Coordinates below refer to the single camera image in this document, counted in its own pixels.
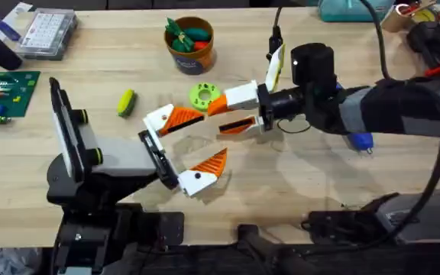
plastic storage box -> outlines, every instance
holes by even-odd
[[[27,59],[62,60],[77,23],[73,10],[38,8],[15,52]]]

cable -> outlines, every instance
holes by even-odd
[[[380,48],[380,65],[381,65],[381,73],[385,79],[392,79],[390,74],[388,73],[387,67],[387,56],[385,53],[385,42],[383,40],[383,32],[381,31],[380,19],[378,19],[378,15],[376,14],[373,6],[368,3],[367,0],[359,0],[361,4],[363,4],[367,11],[369,11],[371,18],[373,19],[374,27],[376,28],[376,35],[378,36],[378,46]]]
[[[278,25],[278,21],[280,20],[281,8],[283,8],[283,7],[279,7],[278,10],[276,11],[276,16],[274,17],[273,28]]]
[[[409,84],[407,86],[414,88],[415,91],[429,95],[435,101],[435,105],[440,113],[440,96],[438,94],[431,91],[430,89],[427,89],[423,86],[419,86],[416,84]],[[419,212],[424,208],[425,204],[430,200],[439,182],[439,179],[440,179],[440,142],[439,142],[438,154],[434,163],[434,168],[432,169],[432,174],[429,178],[429,181],[427,182],[427,186],[422,192],[422,195],[420,196],[419,200],[410,209],[409,214],[407,214],[405,218],[395,228],[393,228],[392,231],[388,232],[382,238],[373,241],[369,244],[352,246],[352,247],[340,247],[325,251],[307,251],[302,255],[304,257],[309,257],[309,256],[326,255],[326,254],[334,254],[334,253],[342,253],[342,252],[363,251],[370,248],[374,248],[392,238],[395,238],[419,214]]]
[[[287,130],[283,129],[283,128],[280,126],[280,122],[283,121],[283,120],[287,120],[287,119],[286,119],[286,118],[282,118],[282,119],[280,119],[280,120],[276,123],[276,126],[277,126],[278,129],[280,129],[283,133],[287,133],[287,134],[299,134],[299,133],[303,133],[303,132],[306,132],[306,131],[310,130],[310,128],[312,127],[312,126],[309,124],[308,127],[304,128],[304,129],[302,129],[302,130],[299,130],[299,131],[287,131]]]
[[[142,274],[142,270],[144,270],[145,263],[147,263],[147,259],[149,258],[149,255],[150,255],[151,251],[152,251],[152,245],[150,246],[149,251],[145,254],[145,257],[142,260],[141,267],[138,269],[138,274],[137,275],[141,275]]]

circuit board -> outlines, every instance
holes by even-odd
[[[21,118],[27,111],[40,72],[0,73],[0,105],[5,106],[5,117]]]

cup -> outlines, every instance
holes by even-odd
[[[176,19],[176,23],[182,30],[187,28],[201,28],[210,34],[210,41],[206,47],[192,53],[180,53],[171,47],[176,37],[164,31],[164,40],[166,41],[167,49],[173,56],[176,66],[181,72],[189,75],[199,75],[206,72],[214,63],[212,26],[206,20],[197,17],[179,18]]]

wooden table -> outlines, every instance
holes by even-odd
[[[47,202],[47,168],[59,153],[51,118],[48,78],[57,78],[75,108],[88,110],[96,134],[138,141],[142,118],[168,103],[188,106],[199,82],[222,89],[251,79],[264,81],[265,54],[275,9],[79,11],[79,29],[64,61],[27,61],[21,70],[40,70],[27,116],[0,126],[0,247],[50,246],[62,212]],[[174,66],[163,42],[166,17],[196,15],[215,29],[215,66],[186,76]],[[22,15],[23,30],[31,14]],[[381,78],[372,24],[328,24],[314,8],[286,8],[280,18],[287,49],[322,42],[335,50],[343,86]],[[400,36],[385,34],[390,74],[404,79],[421,66]],[[280,88],[292,86],[289,54]],[[116,115],[126,89],[140,100],[129,119]],[[359,154],[341,136],[312,129],[304,134],[272,131],[257,140],[230,141],[216,126],[248,113],[208,118],[163,138],[176,167],[191,167],[228,147],[228,162],[216,186],[198,198],[171,192],[157,181],[129,196],[149,211],[182,211],[185,244],[226,244],[240,223],[255,223],[278,241],[309,242],[299,229],[312,210],[354,208],[390,192],[417,193],[427,182],[438,140],[375,134],[373,155]]]

